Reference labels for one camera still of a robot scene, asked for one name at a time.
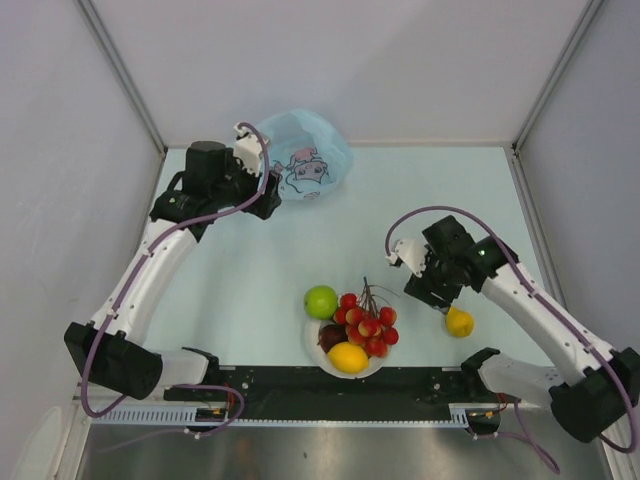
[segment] yellow fruit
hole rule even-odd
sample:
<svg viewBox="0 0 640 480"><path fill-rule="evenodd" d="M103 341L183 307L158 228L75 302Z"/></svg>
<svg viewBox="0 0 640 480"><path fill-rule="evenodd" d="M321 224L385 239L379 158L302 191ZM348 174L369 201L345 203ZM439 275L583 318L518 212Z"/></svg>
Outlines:
<svg viewBox="0 0 640 480"><path fill-rule="evenodd" d="M470 313L451 307L445 321L447 330L454 337L467 337L473 331L473 317Z"/></svg>
<svg viewBox="0 0 640 480"><path fill-rule="evenodd" d="M334 345L327 356L331 364L344 373L359 373L369 366L364 348L349 342Z"/></svg>

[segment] metal floor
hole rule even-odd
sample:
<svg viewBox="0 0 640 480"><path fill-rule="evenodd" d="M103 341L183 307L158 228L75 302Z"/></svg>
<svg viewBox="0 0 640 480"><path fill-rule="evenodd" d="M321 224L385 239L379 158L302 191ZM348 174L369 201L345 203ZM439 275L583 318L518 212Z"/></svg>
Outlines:
<svg viewBox="0 0 640 480"><path fill-rule="evenodd" d="M520 432L513 411L501 430ZM610 479L602 447L570 438L540 410L525 411L562 479ZM91 428L78 479L375 480L547 479L533 450L499 439L473 442L462 430L376 427L236 427L195 441L163 435L108 454L96 449L152 431Z"/></svg>

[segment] blue plastic bag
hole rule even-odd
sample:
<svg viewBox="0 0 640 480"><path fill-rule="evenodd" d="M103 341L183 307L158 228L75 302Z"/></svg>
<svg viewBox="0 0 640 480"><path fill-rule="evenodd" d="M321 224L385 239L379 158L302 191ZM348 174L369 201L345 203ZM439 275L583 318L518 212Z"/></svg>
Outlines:
<svg viewBox="0 0 640 480"><path fill-rule="evenodd" d="M324 118L310 110L291 110L258 125L269 137L271 169L282 175L283 200L326 195L342 181L353 163L347 142Z"/></svg>

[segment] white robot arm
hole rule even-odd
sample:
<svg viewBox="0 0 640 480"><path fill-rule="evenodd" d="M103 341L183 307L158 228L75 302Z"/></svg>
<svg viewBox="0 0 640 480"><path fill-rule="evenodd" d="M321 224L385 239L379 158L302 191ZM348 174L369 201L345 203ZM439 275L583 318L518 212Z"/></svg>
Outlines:
<svg viewBox="0 0 640 480"><path fill-rule="evenodd" d="M156 387L200 384L217 371L217 358L206 352L152 352L142 345L158 301L207 227L239 210L267 219L281 203L280 175L268 170L266 158L260 184L266 142L244 125L235 128L233 148L218 142L191 145L185 170L156 199L141 245L108 300L88 324L68 327L65 343L83 388L90 381L141 400Z"/></svg>
<svg viewBox="0 0 640 480"><path fill-rule="evenodd" d="M463 363L463 370L471 370L487 389L550 408L563 428L584 442L593 440L627 410L610 378L611 370L627 399L637 404L638 354L631 348L617 352L587 330L535 282L499 239L490 236L475 243L452 216L423 235L426 245L402 239L387 256L392 265L405 264L411 270L406 293L446 312L461 288L470 286L507 312L554 365L531 365L484 349ZM512 262L501 247L506 247Z"/></svg>

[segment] white plate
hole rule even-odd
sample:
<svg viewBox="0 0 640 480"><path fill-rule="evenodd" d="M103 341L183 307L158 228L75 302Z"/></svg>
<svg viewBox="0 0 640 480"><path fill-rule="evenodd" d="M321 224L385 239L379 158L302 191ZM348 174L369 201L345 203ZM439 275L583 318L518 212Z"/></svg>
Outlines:
<svg viewBox="0 0 640 480"><path fill-rule="evenodd" d="M320 332L320 329L325 325L330 325L332 323L334 322L331 320L316 320L310 318L305 324L303 341L307 346L307 351L309 352L311 359L315 362L316 365L318 365L321 369L323 369L328 374L333 375L334 377L345 378L348 380L365 378L380 370L380 367L382 367L384 362L386 362L389 358L389 355L391 355L391 347L389 347L389 355L387 355L385 358L371 357L369 359L369 366L360 373L344 373L335 368L329 361L329 357L327 357L327 354L324 353L324 350L322 350L320 345L318 345L318 333Z"/></svg>

